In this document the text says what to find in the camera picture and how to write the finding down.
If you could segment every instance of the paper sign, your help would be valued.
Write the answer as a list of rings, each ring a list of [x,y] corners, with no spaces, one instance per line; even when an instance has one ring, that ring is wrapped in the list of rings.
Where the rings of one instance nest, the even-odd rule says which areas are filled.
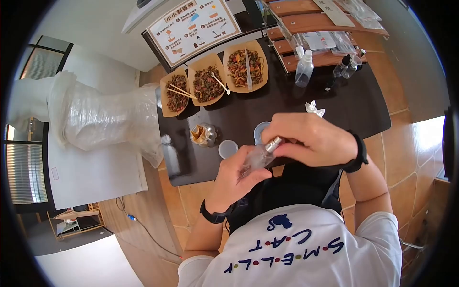
[[[205,48],[241,33],[225,0],[188,0],[148,27],[172,67]]]
[[[332,0],[313,0],[336,26],[355,27],[354,23]]]

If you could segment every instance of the dropper bottle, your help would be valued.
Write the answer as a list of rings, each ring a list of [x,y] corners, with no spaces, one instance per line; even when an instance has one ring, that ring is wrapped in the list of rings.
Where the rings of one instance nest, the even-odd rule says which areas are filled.
[[[357,66],[362,65],[362,60],[358,56],[352,56],[351,62],[346,70],[342,72],[342,76],[345,79],[348,79],[352,76],[352,74],[357,71]]]
[[[335,75],[336,78],[341,77],[342,72],[347,69],[347,66],[349,65],[350,60],[351,60],[351,55],[347,54],[346,56],[343,57],[341,62],[336,65],[335,69],[333,70],[333,74]]]
[[[282,138],[277,136],[270,140],[266,145],[258,145],[251,152],[247,154],[247,157],[242,165],[241,177],[248,176],[252,171],[256,169],[263,169],[270,164],[276,157],[274,156],[274,150],[281,144]]]

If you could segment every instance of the silver bottle cap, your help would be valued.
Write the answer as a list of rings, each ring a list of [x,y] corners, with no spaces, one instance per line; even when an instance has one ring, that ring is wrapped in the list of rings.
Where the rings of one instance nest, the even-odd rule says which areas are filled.
[[[274,139],[270,140],[265,146],[264,146],[264,149],[267,151],[267,152],[273,152],[280,144],[280,142],[282,142],[282,138],[280,137],[275,137]]]

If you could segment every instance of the hand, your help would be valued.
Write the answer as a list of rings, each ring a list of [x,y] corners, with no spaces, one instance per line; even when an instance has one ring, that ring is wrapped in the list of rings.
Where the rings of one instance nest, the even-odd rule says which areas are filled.
[[[225,212],[231,204],[243,198],[258,182],[270,178],[267,169],[257,169],[241,179],[240,170],[247,154],[254,146],[241,146],[230,158],[222,160],[213,190],[206,197],[209,213]]]
[[[275,114],[261,138],[266,143],[276,136],[293,138],[303,145],[282,144],[275,156],[293,158],[310,167],[344,164],[357,157],[354,136],[314,113]]]

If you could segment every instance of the white plastic spoon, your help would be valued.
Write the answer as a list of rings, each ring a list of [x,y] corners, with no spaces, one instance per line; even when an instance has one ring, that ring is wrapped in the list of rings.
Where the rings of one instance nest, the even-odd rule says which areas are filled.
[[[220,80],[219,80],[217,77],[215,77],[215,74],[214,74],[213,72],[211,72],[211,73],[212,73],[212,74],[211,74],[211,75],[212,75],[212,78],[216,79],[217,82],[226,90],[226,94],[229,95],[231,91],[230,91],[229,89],[227,89],[227,88],[225,87],[225,85],[222,84],[222,82],[220,82]]]

